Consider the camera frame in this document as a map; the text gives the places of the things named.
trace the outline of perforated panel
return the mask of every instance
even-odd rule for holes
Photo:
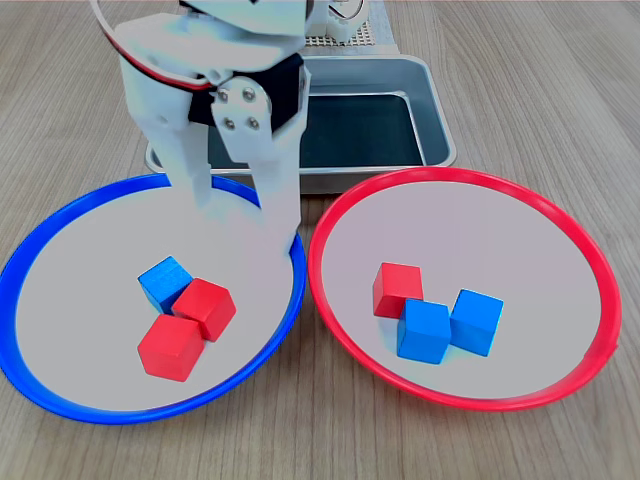
[[[331,37],[307,37],[307,47],[366,47],[375,45],[371,24],[367,20],[347,43],[338,43]]]

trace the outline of red wire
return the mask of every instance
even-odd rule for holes
[[[109,40],[109,43],[111,43],[111,45],[113,46],[113,48],[116,49],[116,51],[122,55],[122,57],[129,62],[129,64],[131,64],[132,67],[134,67],[136,70],[140,71],[141,73],[143,73],[144,75],[164,84],[164,85],[168,85],[170,87],[174,87],[174,88],[178,88],[180,90],[184,90],[187,92],[202,92],[205,90],[210,90],[215,88],[210,82],[206,82],[203,84],[194,84],[194,83],[188,83],[188,82],[182,82],[179,80],[175,80],[169,77],[166,77],[162,74],[159,74],[158,72],[151,70],[150,68],[146,67],[145,65],[143,65],[142,63],[140,63],[139,61],[137,61],[135,58],[133,58],[123,47],[121,47],[118,42],[116,42],[116,40],[109,35],[109,33],[103,28],[103,26],[100,24],[100,22],[98,22],[98,25],[100,25],[100,29],[102,30],[102,33],[104,33],[105,37],[107,37],[107,40]]]

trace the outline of white plastic part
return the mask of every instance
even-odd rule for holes
[[[204,75],[219,86],[219,95],[225,92],[226,102],[218,98],[212,105],[214,121],[232,161],[251,169],[262,207],[256,220],[273,233],[263,243],[275,242],[265,248],[288,255],[300,224],[300,140],[307,125],[310,75],[304,69],[298,114],[275,135],[264,90],[248,78],[231,76],[273,67],[302,49],[304,36],[257,35],[206,16],[168,14],[127,22],[116,33],[127,50],[164,71]],[[144,75],[124,58],[121,67],[129,112],[156,152],[176,201],[203,218],[218,216],[208,163],[209,127],[188,120],[192,93]]]
[[[221,86],[226,102],[211,111],[229,157],[246,163],[275,248],[287,255],[300,225],[300,140],[307,128],[311,75],[304,68],[299,112],[274,134],[270,101],[253,80],[235,77]]]
[[[185,76],[163,70],[156,64],[149,61],[147,57],[136,55],[131,50],[127,50],[127,48],[123,46],[123,43],[125,42],[120,40],[119,35],[116,34],[116,32],[111,28],[111,25],[109,25],[109,22],[104,18],[102,10],[100,9],[100,0],[89,0],[89,5],[91,6],[91,10],[96,17],[102,32],[109,41],[116,46],[116,49],[121,55],[124,55],[130,61],[136,63],[147,72],[153,72],[155,78],[162,78],[163,82],[168,85],[181,85],[189,91],[200,91],[210,88],[211,85],[206,77],[195,78],[193,75]]]
[[[212,85],[233,71],[268,70],[305,45],[304,35],[259,35],[204,15],[160,13],[122,23],[115,32],[150,63],[193,78],[204,75]]]
[[[367,0],[351,0],[333,3],[332,7],[335,11],[329,9],[327,36],[336,42],[346,43],[369,18],[369,3]]]
[[[196,208],[210,199],[208,127],[188,120],[192,94],[143,75],[120,57],[127,107],[162,162],[175,193]]]
[[[307,20],[308,37],[324,37],[327,34],[327,23],[329,22],[329,5],[331,0],[315,0],[311,15]]]
[[[187,1],[199,11],[262,35],[304,36],[306,0]]]

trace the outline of red cube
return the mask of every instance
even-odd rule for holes
[[[149,375],[184,382],[200,354],[204,340],[192,320],[160,315],[138,345],[138,354]]]
[[[408,298],[423,300],[420,268],[383,263],[373,283],[373,314],[400,318]]]
[[[229,290],[195,278],[173,304],[177,317],[195,320],[202,338],[215,342],[236,314]]]

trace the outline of blue rim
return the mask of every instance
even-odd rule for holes
[[[245,185],[221,177],[212,177],[211,184],[213,188],[233,193],[259,206],[256,191]],[[293,327],[302,306],[307,277],[307,262],[300,235],[296,235],[290,251],[294,272],[293,289],[278,329],[267,345],[244,368],[211,390],[156,409],[109,412],[69,402],[45,388],[31,374],[18,347],[16,312],[22,285],[42,249],[65,226],[100,205],[132,193],[169,186],[169,179],[165,174],[151,174],[116,182],[84,195],[42,222],[7,262],[0,275],[0,368],[13,386],[33,403],[71,420],[103,425],[152,422],[180,415],[215,400],[244,382],[271,357]]]

